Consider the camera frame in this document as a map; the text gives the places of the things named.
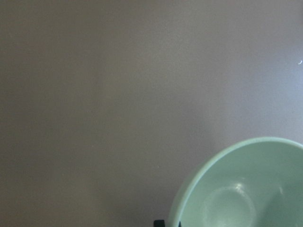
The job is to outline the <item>light green bowl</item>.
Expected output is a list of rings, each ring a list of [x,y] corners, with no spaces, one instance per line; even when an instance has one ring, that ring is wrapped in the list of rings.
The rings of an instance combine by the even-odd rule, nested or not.
[[[198,165],[179,189],[170,227],[300,227],[303,147],[273,137],[232,145]]]

